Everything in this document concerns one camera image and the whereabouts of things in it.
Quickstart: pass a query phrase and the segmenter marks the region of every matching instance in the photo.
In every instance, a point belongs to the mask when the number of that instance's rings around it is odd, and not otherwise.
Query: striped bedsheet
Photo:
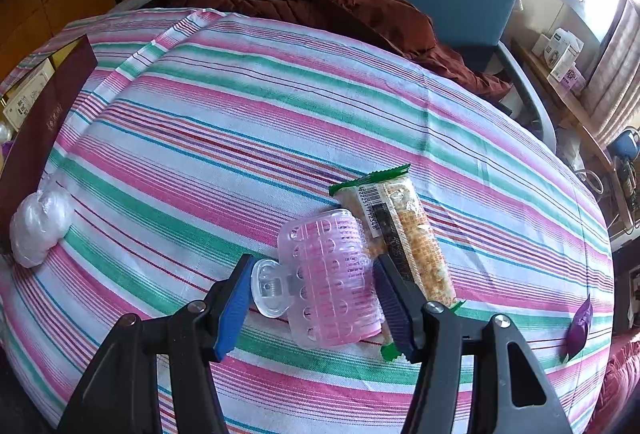
[[[575,433],[609,353],[610,246],[587,189],[538,140],[451,81],[326,32],[211,10],[147,10],[70,24],[0,86],[87,33],[98,67],[46,176],[76,213],[44,264],[0,262],[1,340],[52,424],[126,313],[171,314],[226,278],[244,252],[276,255],[287,220],[336,204],[329,185],[404,163],[431,218],[461,314],[508,313]],[[590,294],[585,349],[559,359]],[[252,309],[212,373],[235,433],[395,433],[418,367],[365,341],[305,351]],[[465,432],[471,361],[454,432]],[[166,364],[164,431],[175,433]]]

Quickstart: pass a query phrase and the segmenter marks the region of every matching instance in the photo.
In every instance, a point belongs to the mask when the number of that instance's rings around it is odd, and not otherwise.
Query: wooden shelf
[[[562,122],[570,124],[578,132],[582,145],[587,147],[598,159],[610,179],[616,206],[620,212],[620,220],[627,230],[632,229],[634,223],[620,185],[618,172],[607,150],[602,148],[593,137],[593,124],[587,112],[571,91],[549,76],[549,69],[530,50],[513,40],[511,42],[511,52],[521,65],[528,66],[533,72],[545,93],[551,98],[562,115]]]

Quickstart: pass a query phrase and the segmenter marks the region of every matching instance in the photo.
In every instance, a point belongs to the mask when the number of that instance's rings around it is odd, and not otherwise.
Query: brown blanket
[[[431,19],[405,0],[178,0],[172,6],[233,11],[344,35],[409,59],[492,102],[510,89],[467,68],[458,53],[438,42]]]

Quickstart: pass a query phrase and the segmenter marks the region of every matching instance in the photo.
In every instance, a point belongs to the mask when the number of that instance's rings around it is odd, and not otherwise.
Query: snack wrapper
[[[427,300],[456,303],[447,263],[408,176],[410,165],[333,185],[329,194],[362,221],[371,258],[387,252]]]

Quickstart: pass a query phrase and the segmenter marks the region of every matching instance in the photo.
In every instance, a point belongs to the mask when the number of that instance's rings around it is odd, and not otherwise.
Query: barcode
[[[358,188],[362,197],[362,202],[366,205],[379,205],[382,203],[380,192],[375,185],[363,185]]]
[[[373,237],[380,236],[380,225],[376,218],[376,207],[384,205],[376,185],[362,185],[358,187],[358,199]]]

